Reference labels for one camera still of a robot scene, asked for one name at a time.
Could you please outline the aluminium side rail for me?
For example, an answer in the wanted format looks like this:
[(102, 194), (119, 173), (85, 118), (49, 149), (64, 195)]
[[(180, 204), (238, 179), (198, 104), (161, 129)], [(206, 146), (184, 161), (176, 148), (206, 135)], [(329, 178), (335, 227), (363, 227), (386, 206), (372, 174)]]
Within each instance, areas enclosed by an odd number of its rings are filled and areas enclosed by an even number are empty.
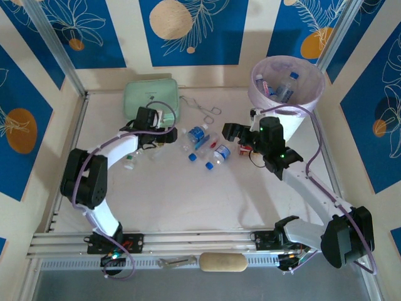
[(56, 185), (55, 197), (53, 199), (53, 202), (51, 203), (48, 218), (46, 220), (46, 226), (44, 228), (45, 233), (54, 231), (53, 216), (58, 214), (58, 211), (60, 210), (60, 206), (61, 206), (61, 202), (62, 202), (62, 197), (63, 197), (60, 192), (61, 180), (63, 178), (63, 173), (65, 170), (68, 155), (69, 155), (70, 151), (73, 150), (78, 143), (78, 139), (79, 139), (83, 121), (85, 118), (89, 98), (90, 98), (90, 96), (89, 96), (88, 92), (86, 92), (83, 97), (80, 97), (78, 99), (77, 110), (73, 116), (73, 120), (71, 122), (71, 127), (70, 127), (70, 130), (69, 130), (67, 138), (66, 138), (65, 148), (63, 149), (63, 153), (61, 156), (61, 177), (60, 177), (59, 183)]
[(325, 131), (323, 128), (323, 125), (321, 123), (321, 120), (316, 112), (316, 110), (313, 111), (313, 115), (315, 116), (315, 121), (313, 122), (313, 127), (315, 129), (316, 135), (318, 135), (318, 132), (320, 132), (321, 134), (321, 139), (320, 139), (320, 143), (321, 143), (321, 154), (323, 156), (323, 160), (325, 162), (325, 166), (326, 166), (326, 170), (328, 173), (328, 177), (330, 178), (330, 186), (333, 190), (333, 192), (338, 196), (341, 197), (341, 204), (343, 205), (343, 207), (350, 212), (351, 207), (353, 206), (352, 204), (348, 203), (345, 201), (345, 199), (343, 198), (342, 195), (342, 191), (341, 191), (341, 185), (340, 182), (338, 180), (337, 174), (336, 174), (336, 169), (335, 169), (335, 163), (333, 158), (331, 157), (331, 153), (329, 150), (329, 145), (326, 141), (326, 135), (325, 135)]

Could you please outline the black base electronics module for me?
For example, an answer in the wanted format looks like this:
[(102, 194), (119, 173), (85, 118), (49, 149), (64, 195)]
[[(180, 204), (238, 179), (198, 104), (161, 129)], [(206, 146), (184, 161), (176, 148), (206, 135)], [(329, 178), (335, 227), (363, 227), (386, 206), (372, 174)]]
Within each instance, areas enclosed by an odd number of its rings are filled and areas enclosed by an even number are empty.
[(101, 257), (100, 267), (105, 277), (118, 275), (125, 266), (126, 259), (118, 251), (112, 251)]
[(278, 255), (279, 266), (283, 275), (293, 275), (297, 269), (302, 267), (312, 256), (313, 252), (310, 247), (295, 250), (292, 253)]

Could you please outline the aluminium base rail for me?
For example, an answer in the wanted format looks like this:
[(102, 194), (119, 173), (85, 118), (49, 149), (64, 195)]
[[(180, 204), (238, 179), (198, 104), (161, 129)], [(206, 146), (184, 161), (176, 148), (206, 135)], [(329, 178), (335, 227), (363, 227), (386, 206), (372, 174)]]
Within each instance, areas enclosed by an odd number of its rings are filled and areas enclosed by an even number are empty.
[[(141, 253), (134, 255), (200, 255), (205, 252), (243, 254), (288, 254), (295, 250), (257, 251), (251, 240), (252, 231), (184, 231), (144, 232)], [(28, 248), (28, 258), (61, 258), (90, 256), (83, 241), (89, 232), (35, 233)]]

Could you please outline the mint green zip pouch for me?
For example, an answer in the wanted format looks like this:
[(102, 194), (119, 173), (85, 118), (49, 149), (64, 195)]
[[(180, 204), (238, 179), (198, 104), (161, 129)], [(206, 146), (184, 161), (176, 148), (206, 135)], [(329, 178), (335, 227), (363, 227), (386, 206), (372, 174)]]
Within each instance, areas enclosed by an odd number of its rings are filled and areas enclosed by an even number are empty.
[(127, 120), (133, 120), (137, 116), (139, 107), (145, 107), (149, 102), (154, 101), (169, 105), (175, 113), (176, 122), (179, 122), (179, 88), (172, 78), (142, 80), (126, 84), (123, 93), (123, 114)]

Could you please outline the grey metal panel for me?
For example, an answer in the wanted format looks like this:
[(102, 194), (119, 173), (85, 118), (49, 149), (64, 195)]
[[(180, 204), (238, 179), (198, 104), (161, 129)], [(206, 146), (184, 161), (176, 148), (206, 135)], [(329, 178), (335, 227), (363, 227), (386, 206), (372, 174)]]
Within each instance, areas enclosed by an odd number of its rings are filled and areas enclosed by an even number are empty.
[(276, 267), (134, 268), (128, 280), (108, 280), (101, 270), (41, 271), (44, 259), (29, 262), (12, 301), (390, 301), (376, 277), (354, 265), (337, 270), (321, 255), (293, 275)]

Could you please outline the white bin lilac liner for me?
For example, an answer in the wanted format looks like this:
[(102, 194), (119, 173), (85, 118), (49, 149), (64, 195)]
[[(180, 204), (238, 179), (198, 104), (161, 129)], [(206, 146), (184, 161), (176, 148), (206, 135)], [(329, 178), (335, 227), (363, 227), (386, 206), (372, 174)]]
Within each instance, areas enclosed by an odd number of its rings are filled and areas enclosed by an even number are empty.
[[(257, 74), (262, 74), (276, 91), (281, 80), (292, 71), (299, 75), (298, 89), (288, 103), (275, 102), (256, 88)], [(289, 140), (308, 115), (307, 112), (315, 109), (324, 90), (325, 77), (314, 64), (293, 56), (269, 56), (254, 66), (248, 97), (255, 108), (273, 109), (268, 114), (280, 119), (284, 128), (284, 139)]]

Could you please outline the metal scissor tongs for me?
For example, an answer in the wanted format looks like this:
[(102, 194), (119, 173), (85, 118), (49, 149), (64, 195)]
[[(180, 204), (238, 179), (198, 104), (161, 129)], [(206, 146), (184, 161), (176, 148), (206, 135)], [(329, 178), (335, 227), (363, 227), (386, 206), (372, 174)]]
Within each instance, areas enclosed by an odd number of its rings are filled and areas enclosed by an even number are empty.
[(204, 114), (203, 121), (207, 125), (211, 125), (214, 123), (214, 117), (218, 116), (222, 113), (222, 110), (218, 107), (212, 107), (212, 108), (205, 108), (205, 106), (200, 105), (196, 99), (194, 98), (189, 98), (185, 96), (180, 96), (179, 97), (182, 101), (184, 101), (188, 107), (194, 108)]

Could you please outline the flat metal bracket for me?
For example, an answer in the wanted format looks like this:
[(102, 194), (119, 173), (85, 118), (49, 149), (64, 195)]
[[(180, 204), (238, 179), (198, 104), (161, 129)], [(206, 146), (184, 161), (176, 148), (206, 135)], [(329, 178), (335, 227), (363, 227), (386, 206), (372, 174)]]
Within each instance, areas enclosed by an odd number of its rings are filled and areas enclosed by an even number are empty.
[(176, 258), (159, 258), (157, 260), (157, 265), (164, 269), (194, 266), (197, 265), (197, 257), (194, 255), (187, 255)]

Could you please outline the aluminium frame post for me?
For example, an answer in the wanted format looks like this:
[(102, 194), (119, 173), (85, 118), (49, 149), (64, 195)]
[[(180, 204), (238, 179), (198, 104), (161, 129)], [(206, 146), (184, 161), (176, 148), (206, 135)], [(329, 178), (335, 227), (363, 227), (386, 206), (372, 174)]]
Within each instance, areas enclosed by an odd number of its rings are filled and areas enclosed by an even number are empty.
[(340, 14), (338, 21), (331, 32), (331, 35), (326, 43), (326, 46), (321, 52), (321, 56), (316, 62), (316, 67), (320, 72), (325, 73), (328, 65), (332, 61), (335, 53), (338, 50), (341, 42), (344, 39), (349, 27), (351, 26), (357, 12), (362, 5), (363, 0), (346, 0), (345, 8)]
[(75, 71), (75, 67), (72, 64), (70, 57), (64, 49), (50, 21), (42, 10), (40, 3), (38, 3), (36, 0), (21, 0), (21, 2), (24, 10), (27, 12), (32, 23), (38, 30), (38, 33), (55, 58), (57, 64), (69, 79), (79, 96), (85, 98), (86, 90)]

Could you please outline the beige oblong cushion pad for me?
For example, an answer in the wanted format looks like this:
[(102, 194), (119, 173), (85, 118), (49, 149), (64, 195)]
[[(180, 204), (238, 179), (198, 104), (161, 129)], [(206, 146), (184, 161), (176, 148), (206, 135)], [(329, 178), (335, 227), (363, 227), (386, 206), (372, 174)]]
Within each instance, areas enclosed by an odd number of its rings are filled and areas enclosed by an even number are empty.
[(203, 253), (199, 257), (200, 269), (204, 272), (243, 272), (247, 259), (240, 253)]

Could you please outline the clear bottle blue red label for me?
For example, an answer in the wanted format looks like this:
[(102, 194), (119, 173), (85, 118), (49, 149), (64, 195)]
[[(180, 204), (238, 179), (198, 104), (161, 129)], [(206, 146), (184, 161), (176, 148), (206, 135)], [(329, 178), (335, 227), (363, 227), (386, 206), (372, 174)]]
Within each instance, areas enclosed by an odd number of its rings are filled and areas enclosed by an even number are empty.
[(189, 154), (188, 158), (191, 162), (197, 159), (204, 159), (206, 155), (212, 152), (218, 144), (220, 136), (216, 132), (207, 134), (203, 139), (196, 143), (194, 150)]

